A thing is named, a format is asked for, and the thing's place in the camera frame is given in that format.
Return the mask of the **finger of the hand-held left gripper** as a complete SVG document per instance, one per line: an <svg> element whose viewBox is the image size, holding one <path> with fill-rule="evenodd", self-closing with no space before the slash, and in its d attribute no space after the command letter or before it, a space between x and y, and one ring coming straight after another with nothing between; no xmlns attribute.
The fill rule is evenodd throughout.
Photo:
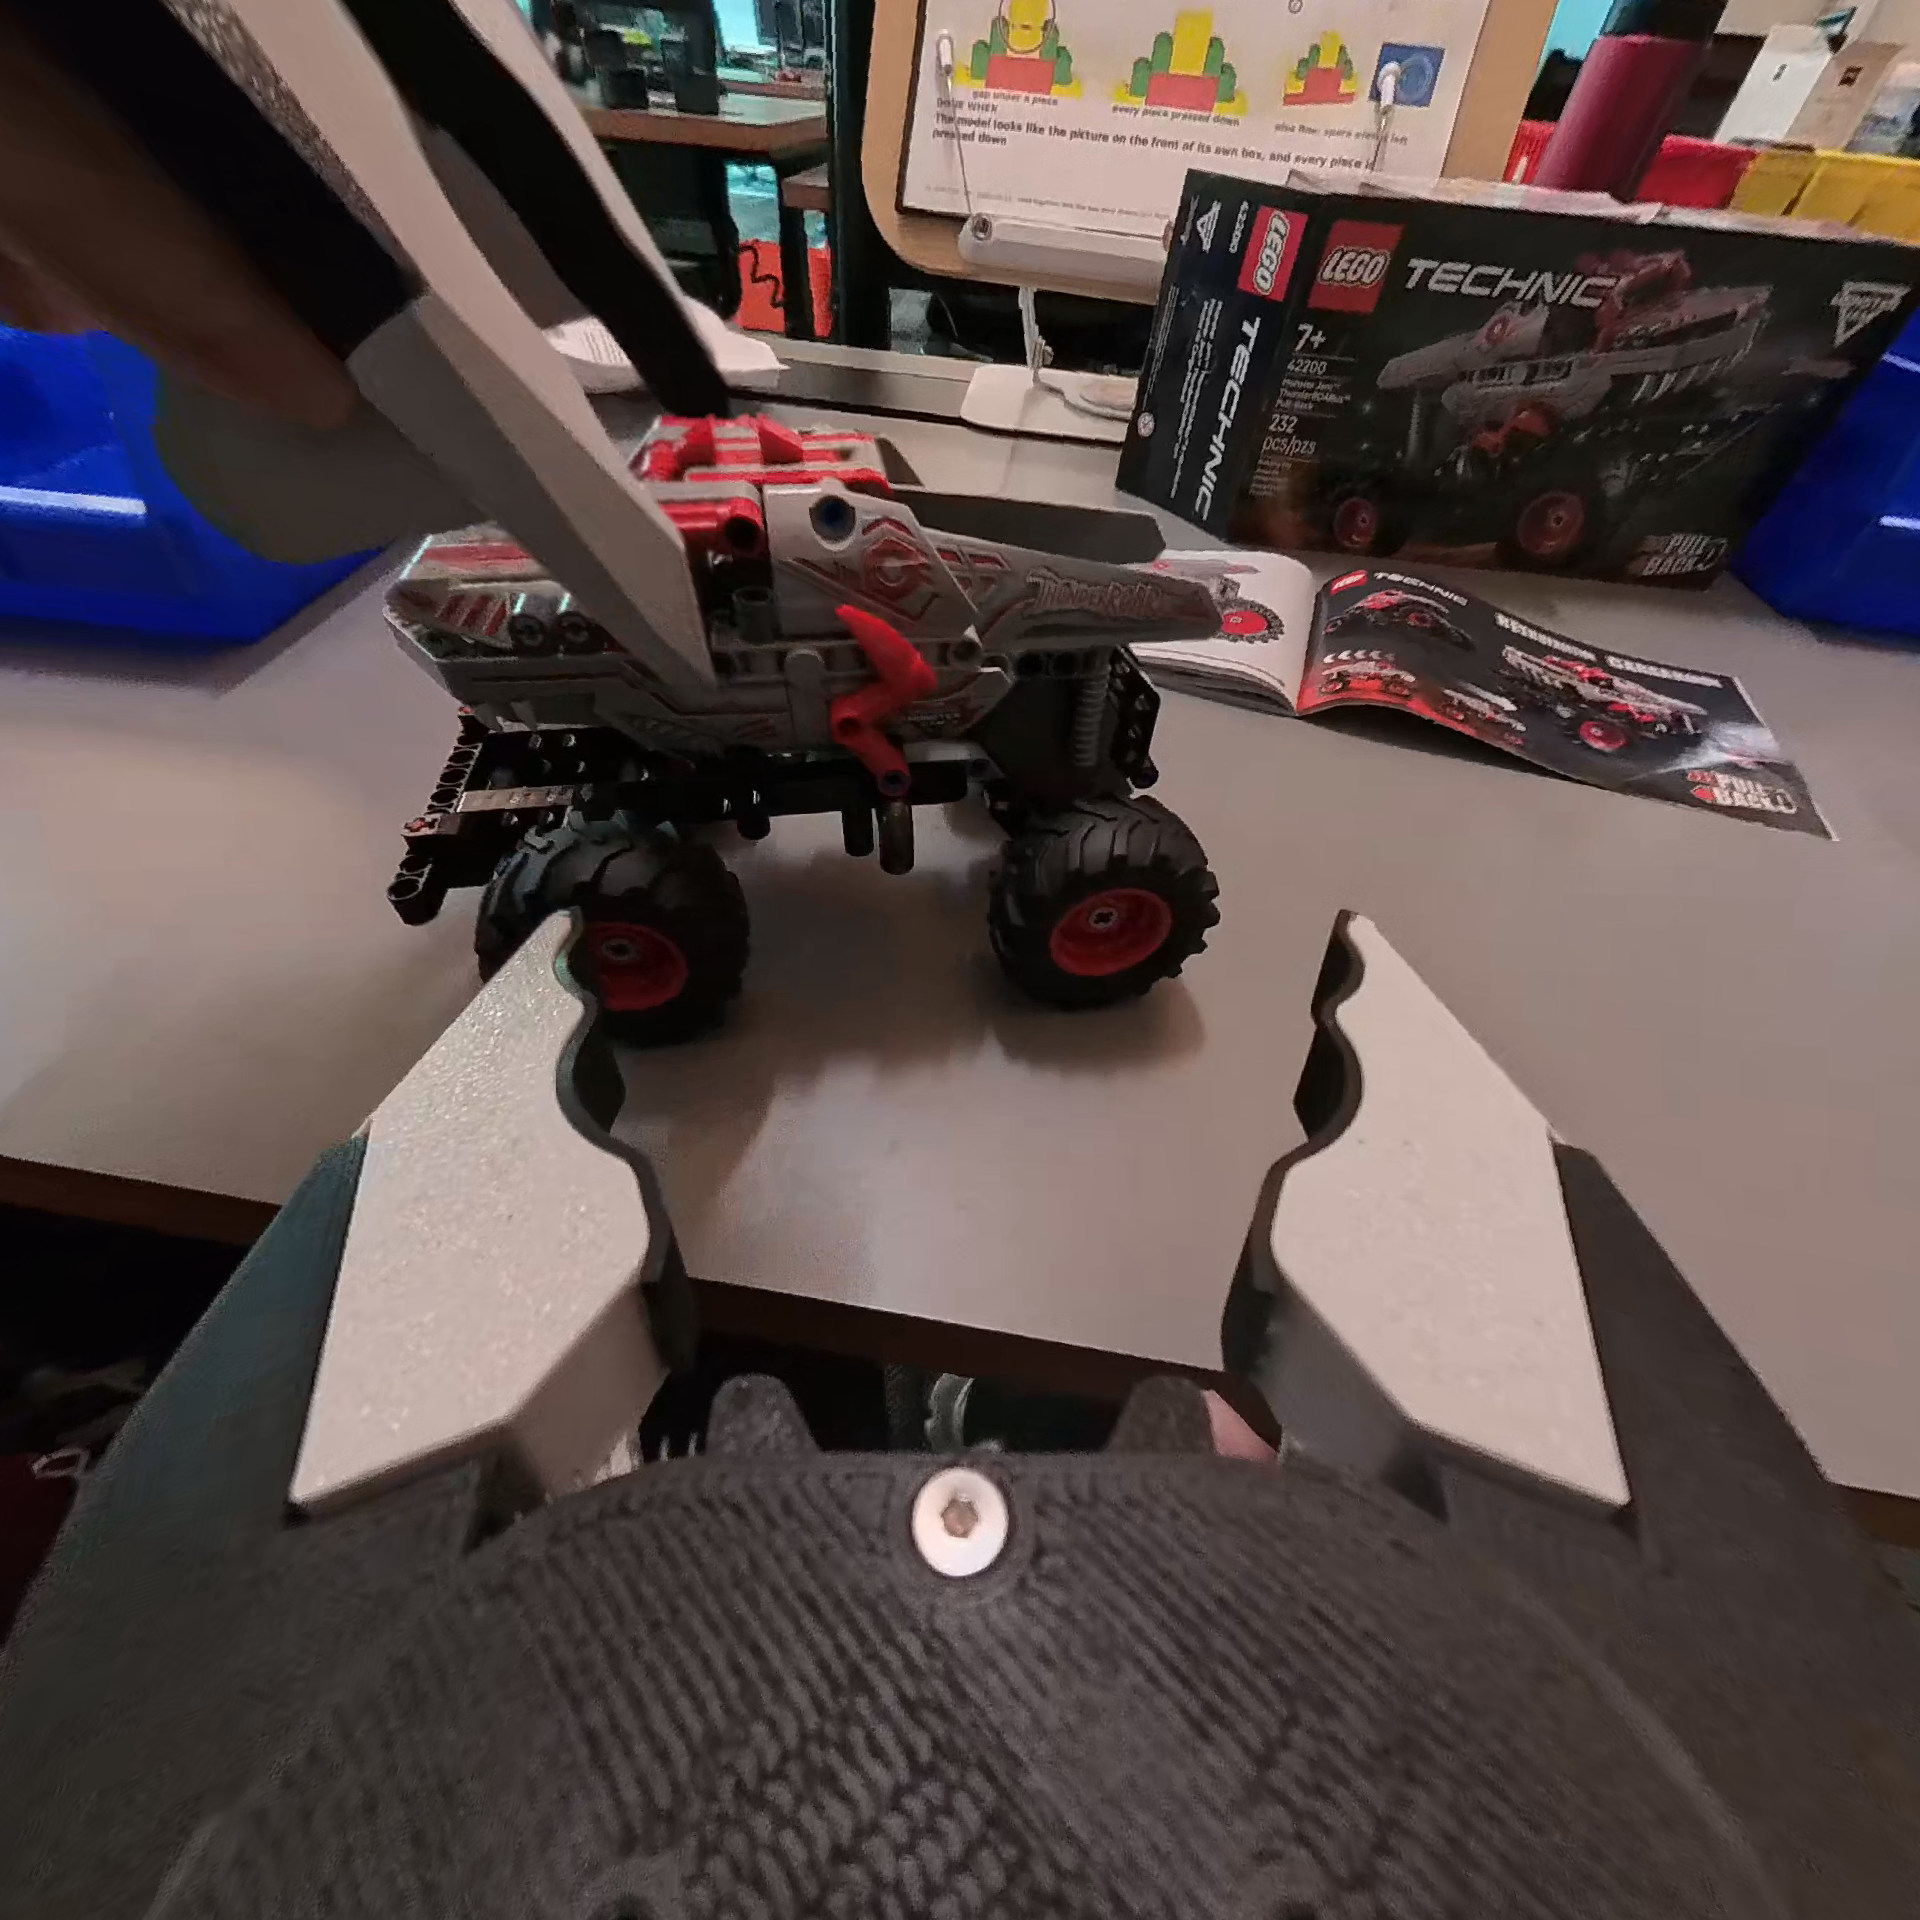
<svg viewBox="0 0 1920 1920"><path fill-rule="evenodd" d="M452 143L475 163L560 286L601 322L678 415L729 415L729 385L659 249L508 4L451 4L469 44Z"/></svg>
<svg viewBox="0 0 1920 1920"><path fill-rule="evenodd" d="M643 665L673 685L718 685L683 536L541 339L524 270L540 255L451 137L448 114L467 103L469 44L448 8L347 6L393 98L393 133L379 159L352 163L352 179L415 282L406 324L461 397L398 398L389 348L355 348L349 364L434 467L550 565Z"/></svg>

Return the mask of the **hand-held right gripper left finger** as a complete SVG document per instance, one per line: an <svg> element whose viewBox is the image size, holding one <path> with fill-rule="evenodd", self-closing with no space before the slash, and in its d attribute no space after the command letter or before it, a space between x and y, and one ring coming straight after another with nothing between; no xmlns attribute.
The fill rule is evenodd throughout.
<svg viewBox="0 0 1920 1920"><path fill-rule="evenodd" d="M345 1512L478 1463L521 1505L640 1467L696 1348L578 910L544 919L359 1131L289 1505Z"/></svg>

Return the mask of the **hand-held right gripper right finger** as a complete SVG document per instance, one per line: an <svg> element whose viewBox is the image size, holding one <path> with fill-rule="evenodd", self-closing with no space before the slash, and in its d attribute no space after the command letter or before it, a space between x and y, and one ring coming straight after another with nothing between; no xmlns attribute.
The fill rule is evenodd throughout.
<svg viewBox="0 0 1920 1920"><path fill-rule="evenodd" d="M1557 1137L1373 921L1339 910L1221 1367L1283 1451L1444 1512L1470 1476L1623 1512Z"/></svg>

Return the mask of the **red grey toy monster truck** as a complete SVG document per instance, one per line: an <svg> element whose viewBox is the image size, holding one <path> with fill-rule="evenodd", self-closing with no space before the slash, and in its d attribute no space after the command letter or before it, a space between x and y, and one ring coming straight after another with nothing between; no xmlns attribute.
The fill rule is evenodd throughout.
<svg viewBox="0 0 1920 1920"><path fill-rule="evenodd" d="M766 415L656 420L632 476L680 639L616 638L488 523L421 539L388 592L461 712L401 830L401 923L475 889L491 978L577 915L612 1037L685 1042L752 959L719 830L834 819L847 855L907 876L921 810L980 803L1008 840L990 946L1023 999L1128 1004L1206 951L1220 888L1144 796L1160 698L1135 646L1220 638L1220 602L1155 562L1154 523L901 486L881 440Z"/></svg>

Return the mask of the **grey desk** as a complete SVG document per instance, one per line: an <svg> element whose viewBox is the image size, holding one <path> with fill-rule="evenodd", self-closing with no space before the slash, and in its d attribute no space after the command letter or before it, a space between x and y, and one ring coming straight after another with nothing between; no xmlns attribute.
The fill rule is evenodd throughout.
<svg viewBox="0 0 1920 1920"><path fill-rule="evenodd" d="M474 994L469 902L401 926L398 827L455 733L370 570L296 631L157 659L3 638L3 1195L251 1242ZM1452 738L1170 694L1160 796L1221 921L1111 1014L1012 997L986 830L884 877L830 820L733 852L745 989L623 1054L688 1269L732 1321L907 1321L1208 1367L1297 1143L1339 910L1599 1156L1860 1523L1916 1539L1916 656L1735 585L1478 583L1735 674L1833 840L1538 777Z"/></svg>

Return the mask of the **wooden background table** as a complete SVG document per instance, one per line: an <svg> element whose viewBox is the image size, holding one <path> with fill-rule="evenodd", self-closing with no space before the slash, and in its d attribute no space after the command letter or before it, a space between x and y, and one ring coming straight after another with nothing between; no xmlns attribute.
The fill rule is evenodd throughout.
<svg viewBox="0 0 1920 1920"><path fill-rule="evenodd" d="M713 111L586 103L589 133L683 292L754 332L832 331L822 101L718 95Z"/></svg>

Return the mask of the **white crumpled paper bag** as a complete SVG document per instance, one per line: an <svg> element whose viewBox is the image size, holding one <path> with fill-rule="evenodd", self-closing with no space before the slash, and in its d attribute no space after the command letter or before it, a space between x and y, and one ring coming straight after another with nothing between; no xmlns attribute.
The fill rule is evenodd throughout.
<svg viewBox="0 0 1920 1920"><path fill-rule="evenodd" d="M741 332L713 309L678 292L678 308L693 328L711 364L732 392L778 392L781 357L766 335ZM640 397L652 392L643 374L614 342L612 331L594 318L578 315L557 328L544 328L541 339L560 352L589 397Z"/></svg>

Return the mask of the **blue plastic bin with tag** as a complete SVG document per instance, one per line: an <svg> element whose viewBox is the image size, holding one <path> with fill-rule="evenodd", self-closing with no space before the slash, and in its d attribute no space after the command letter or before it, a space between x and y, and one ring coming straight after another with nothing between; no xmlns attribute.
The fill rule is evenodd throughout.
<svg viewBox="0 0 1920 1920"><path fill-rule="evenodd" d="M154 447L157 374L105 332L3 324L3 629L162 652L251 646L375 562L274 562L217 530Z"/></svg>

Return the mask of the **white sign stand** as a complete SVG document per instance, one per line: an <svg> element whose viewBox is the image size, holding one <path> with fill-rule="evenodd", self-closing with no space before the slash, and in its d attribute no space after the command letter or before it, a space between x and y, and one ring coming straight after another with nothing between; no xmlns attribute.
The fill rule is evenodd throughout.
<svg viewBox="0 0 1920 1920"><path fill-rule="evenodd" d="M1069 292L1154 303L1165 273L1165 239L1048 226L1008 212L966 212L954 243L960 263L976 278L1015 289L1020 324L1020 361L977 364L960 397L957 421L1005 440L1121 446L1135 404L1135 378L1055 371L1035 296Z"/></svg>

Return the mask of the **toy truck instruction booklet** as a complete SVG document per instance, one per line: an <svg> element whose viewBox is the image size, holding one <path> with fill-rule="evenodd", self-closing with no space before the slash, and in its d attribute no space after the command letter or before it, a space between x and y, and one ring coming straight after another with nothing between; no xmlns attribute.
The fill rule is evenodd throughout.
<svg viewBox="0 0 1920 1920"><path fill-rule="evenodd" d="M1299 562L1217 547L1138 570L1206 588L1217 612L1210 638L1135 646L1161 688L1299 721L1398 715L1599 793L1833 837L1735 678L1589 646L1392 565L1316 585Z"/></svg>

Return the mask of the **black toy set box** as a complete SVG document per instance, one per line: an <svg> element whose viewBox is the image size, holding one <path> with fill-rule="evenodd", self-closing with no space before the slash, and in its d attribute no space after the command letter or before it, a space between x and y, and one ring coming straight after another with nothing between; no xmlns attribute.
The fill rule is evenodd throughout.
<svg viewBox="0 0 1920 1920"><path fill-rule="evenodd" d="M1916 309L1916 243L1187 173L1115 486L1250 547L1705 588Z"/></svg>

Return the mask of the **maroon bottle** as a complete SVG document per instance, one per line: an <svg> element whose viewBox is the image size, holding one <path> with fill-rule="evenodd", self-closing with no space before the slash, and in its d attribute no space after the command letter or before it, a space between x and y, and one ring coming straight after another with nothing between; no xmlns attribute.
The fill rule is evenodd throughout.
<svg viewBox="0 0 1920 1920"><path fill-rule="evenodd" d="M1606 35L1592 44L1530 184L1627 197L1666 133L1672 61L1683 44Z"/></svg>

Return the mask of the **red plastic bin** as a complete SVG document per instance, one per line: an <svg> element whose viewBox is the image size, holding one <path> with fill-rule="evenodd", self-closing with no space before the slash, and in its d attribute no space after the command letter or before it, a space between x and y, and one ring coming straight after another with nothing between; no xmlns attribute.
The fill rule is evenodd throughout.
<svg viewBox="0 0 1920 1920"><path fill-rule="evenodd" d="M1550 121L1520 121L1511 137L1500 181L1530 184L1541 167L1546 143L1557 127ZM1666 136L1652 156L1643 179L1630 189L1627 200L1676 204L1693 210L1729 207L1739 181L1758 159L1758 150L1729 147L1722 140L1702 140L1691 136Z"/></svg>

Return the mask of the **yellow plastic bin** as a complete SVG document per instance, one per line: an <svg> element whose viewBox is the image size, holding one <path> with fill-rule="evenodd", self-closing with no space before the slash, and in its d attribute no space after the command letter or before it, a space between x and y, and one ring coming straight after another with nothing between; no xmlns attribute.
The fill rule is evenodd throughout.
<svg viewBox="0 0 1920 1920"><path fill-rule="evenodd" d="M1729 210L1916 243L1916 159L1762 150L1742 173Z"/></svg>

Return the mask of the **white cardboard box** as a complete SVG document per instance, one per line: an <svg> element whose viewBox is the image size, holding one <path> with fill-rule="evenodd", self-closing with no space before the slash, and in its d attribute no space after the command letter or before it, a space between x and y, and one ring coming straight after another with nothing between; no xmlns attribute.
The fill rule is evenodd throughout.
<svg viewBox="0 0 1920 1920"><path fill-rule="evenodd" d="M1896 44L1843 32L1836 18L1772 27L1718 121L1716 143L1846 150L1899 52Z"/></svg>

